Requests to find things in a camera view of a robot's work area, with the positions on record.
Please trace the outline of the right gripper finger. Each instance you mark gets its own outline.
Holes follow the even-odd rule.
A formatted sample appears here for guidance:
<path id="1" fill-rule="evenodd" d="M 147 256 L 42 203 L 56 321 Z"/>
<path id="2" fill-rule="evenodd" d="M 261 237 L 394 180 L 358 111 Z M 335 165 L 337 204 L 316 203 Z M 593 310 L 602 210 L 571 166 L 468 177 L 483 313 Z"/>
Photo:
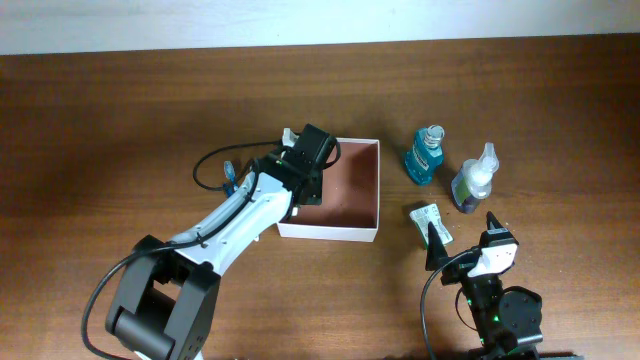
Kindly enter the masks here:
<path id="1" fill-rule="evenodd" d="M 486 214 L 486 224 L 488 230 L 505 230 L 505 227 L 498 221 L 492 211 L 488 211 Z"/>
<path id="2" fill-rule="evenodd" d="M 428 223 L 427 257 L 425 269 L 435 271 L 442 267 L 449 256 L 433 222 Z"/>

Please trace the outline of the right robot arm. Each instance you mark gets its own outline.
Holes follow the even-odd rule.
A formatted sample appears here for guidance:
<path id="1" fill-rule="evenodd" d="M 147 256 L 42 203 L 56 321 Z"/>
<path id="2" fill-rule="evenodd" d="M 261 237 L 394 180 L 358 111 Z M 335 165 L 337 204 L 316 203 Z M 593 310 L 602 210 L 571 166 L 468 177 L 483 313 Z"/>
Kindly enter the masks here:
<path id="1" fill-rule="evenodd" d="M 537 359 L 536 345 L 543 341 L 541 296 L 521 286 L 505 288 L 500 276 L 515 264 L 519 243 L 492 212 L 479 244 L 455 256 L 447 254 L 433 223 L 428 224 L 425 269 L 431 273 L 420 299 L 424 342 L 431 358 L 426 321 L 426 297 L 437 276 L 444 286 L 459 284 L 466 297 L 482 347 L 471 350 L 472 359 Z"/>

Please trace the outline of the teal mouthwash bottle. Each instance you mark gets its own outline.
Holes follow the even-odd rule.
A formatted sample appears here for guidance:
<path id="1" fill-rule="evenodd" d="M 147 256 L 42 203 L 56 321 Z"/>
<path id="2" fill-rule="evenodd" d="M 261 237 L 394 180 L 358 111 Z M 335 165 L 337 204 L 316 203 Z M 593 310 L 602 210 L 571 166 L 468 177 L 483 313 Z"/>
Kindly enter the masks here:
<path id="1" fill-rule="evenodd" d="M 443 163 L 441 143 L 444 136 L 444 128 L 440 125 L 423 127 L 415 132 L 412 147 L 404 156 L 407 174 L 415 184 L 428 185 L 435 170 Z"/>

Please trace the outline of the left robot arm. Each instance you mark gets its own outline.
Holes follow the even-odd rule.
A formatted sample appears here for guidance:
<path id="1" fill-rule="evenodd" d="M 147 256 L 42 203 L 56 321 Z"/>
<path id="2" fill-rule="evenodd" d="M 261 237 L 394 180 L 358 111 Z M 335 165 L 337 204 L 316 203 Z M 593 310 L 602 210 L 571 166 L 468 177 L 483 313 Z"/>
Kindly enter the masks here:
<path id="1" fill-rule="evenodd" d="M 221 278 L 272 225 L 322 202 L 324 170 L 341 156 L 336 137 L 311 125 L 285 129 L 252 160 L 241 184 L 212 213 L 163 242 L 145 236 L 116 269 L 123 273 L 105 330 L 142 359 L 199 359 Z"/>

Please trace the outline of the blue white toothbrush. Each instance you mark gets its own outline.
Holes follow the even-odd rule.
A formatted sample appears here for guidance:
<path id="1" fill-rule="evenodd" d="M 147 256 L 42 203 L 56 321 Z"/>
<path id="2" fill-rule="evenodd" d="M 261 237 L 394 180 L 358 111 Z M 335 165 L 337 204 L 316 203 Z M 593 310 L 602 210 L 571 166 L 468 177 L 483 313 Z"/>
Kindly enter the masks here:
<path id="1" fill-rule="evenodd" d="M 227 181 L 223 184 L 223 191 L 227 198 L 231 197 L 238 189 L 236 173 L 233 163 L 229 160 L 223 164 L 223 170 Z"/>

